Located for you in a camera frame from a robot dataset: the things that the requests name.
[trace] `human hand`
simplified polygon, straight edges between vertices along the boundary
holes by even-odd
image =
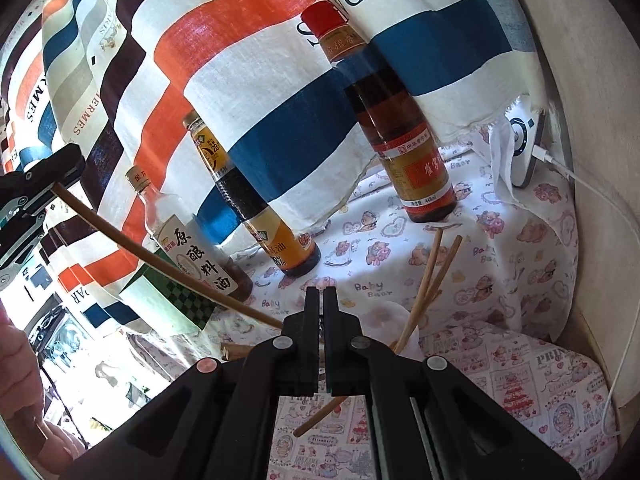
[[[44,388],[38,359],[27,335],[14,326],[0,301],[0,416],[9,421],[21,412],[26,415],[21,424],[31,424],[31,420],[44,430],[47,440],[37,461],[50,473],[60,474],[73,461],[71,446],[60,428],[43,422],[43,409]],[[29,440],[29,433],[26,438],[28,442],[36,442],[34,438]]]

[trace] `red bottle cap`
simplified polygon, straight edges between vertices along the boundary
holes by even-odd
[[[330,30],[346,23],[334,4],[326,0],[321,0],[307,7],[300,18],[318,39]]]

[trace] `curtain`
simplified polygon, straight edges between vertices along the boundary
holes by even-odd
[[[316,0],[33,0],[0,54],[5,171],[65,143],[86,169],[72,191],[153,249],[126,182],[137,164],[179,194],[228,252],[252,243],[203,166],[182,118],[195,108],[236,166],[296,232],[326,220],[373,152],[300,13]],[[517,0],[330,0],[396,70],[442,141],[544,107]],[[59,201],[40,253],[108,333],[138,316],[119,293],[140,262]]]

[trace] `bottle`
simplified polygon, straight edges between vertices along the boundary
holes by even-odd
[[[207,242],[179,196],[158,191],[138,166],[127,171],[127,180],[145,205],[147,232],[176,266],[230,298],[249,297],[254,282],[228,254]]]
[[[426,117],[382,55],[348,25],[328,1],[302,13],[413,222],[437,222],[456,206],[456,195]]]
[[[308,273],[320,261],[320,247],[305,233],[296,238],[236,168],[228,153],[195,110],[183,119],[205,166],[209,168],[225,202],[278,268],[292,278]]]

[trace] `bottle cap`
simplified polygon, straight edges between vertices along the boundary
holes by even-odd
[[[191,112],[189,112],[184,116],[184,119],[182,120],[182,125],[185,128],[189,129],[189,126],[191,126],[199,118],[200,118],[200,115],[197,113],[197,111],[191,110]]]
[[[145,170],[142,170],[139,166],[133,166],[127,171],[126,177],[136,193],[139,193],[151,184],[151,179],[146,176]]]
[[[330,30],[346,23],[334,4],[326,0],[321,0],[307,7],[300,18],[318,39]]]

